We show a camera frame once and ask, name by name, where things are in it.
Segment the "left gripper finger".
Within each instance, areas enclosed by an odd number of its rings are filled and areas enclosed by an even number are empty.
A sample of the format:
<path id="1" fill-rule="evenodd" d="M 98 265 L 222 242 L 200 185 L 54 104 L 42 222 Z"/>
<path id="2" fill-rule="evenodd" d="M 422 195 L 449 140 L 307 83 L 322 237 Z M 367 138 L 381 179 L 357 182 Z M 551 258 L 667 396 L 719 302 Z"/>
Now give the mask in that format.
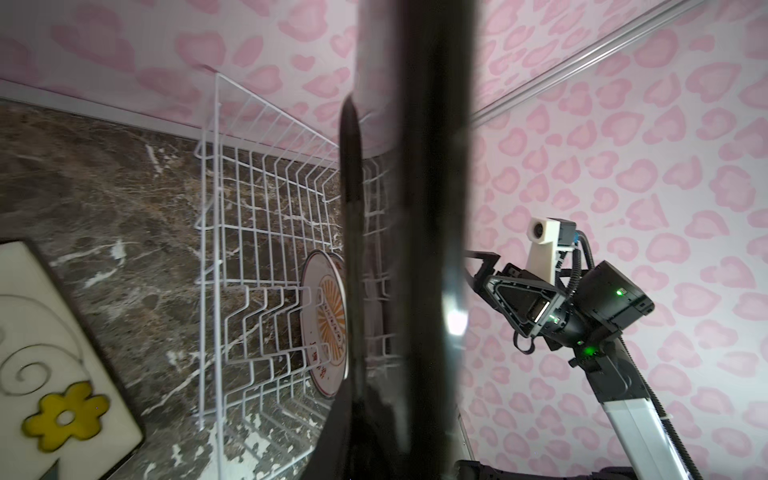
<path id="1" fill-rule="evenodd" d="M 368 446 L 363 308 L 363 169 L 361 130 L 352 98 L 344 101 L 339 130 L 348 378 L 302 474 L 304 479 L 360 479 Z"/>

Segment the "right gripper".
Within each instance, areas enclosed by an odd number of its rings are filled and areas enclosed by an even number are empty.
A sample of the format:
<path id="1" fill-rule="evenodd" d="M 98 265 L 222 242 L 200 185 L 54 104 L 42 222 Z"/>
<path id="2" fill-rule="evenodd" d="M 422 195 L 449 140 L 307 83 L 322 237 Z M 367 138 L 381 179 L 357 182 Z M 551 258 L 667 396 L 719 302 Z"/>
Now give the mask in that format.
<path id="1" fill-rule="evenodd" d="M 612 264 L 589 270 L 568 269 L 567 284 L 549 284 L 509 263 L 496 268 L 500 256 L 468 251 L 480 267 L 466 274 L 471 289 L 527 339 L 542 337 L 551 350 L 599 351 L 624 330 L 655 310 L 650 297 Z"/>

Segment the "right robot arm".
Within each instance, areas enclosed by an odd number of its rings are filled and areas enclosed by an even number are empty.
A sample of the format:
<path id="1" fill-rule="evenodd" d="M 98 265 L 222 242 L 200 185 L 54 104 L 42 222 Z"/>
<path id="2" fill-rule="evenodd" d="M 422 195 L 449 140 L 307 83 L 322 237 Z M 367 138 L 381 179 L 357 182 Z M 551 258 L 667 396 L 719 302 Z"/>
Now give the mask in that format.
<path id="1" fill-rule="evenodd" d="M 467 276 L 472 291 L 504 316 L 515 341 L 541 338 L 552 351 L 572 350 L 569 364 L 584 372 L 636 478 L 700 478 L 623 340 L 627 327 L 655 309 L 640 287 L 607 261 L 583 269 L 579 250 L 564 273 L 567 283 L 548 283 L 513 264 L 497 269 L 496 253 L 466 255 L 480 263 Z"/>

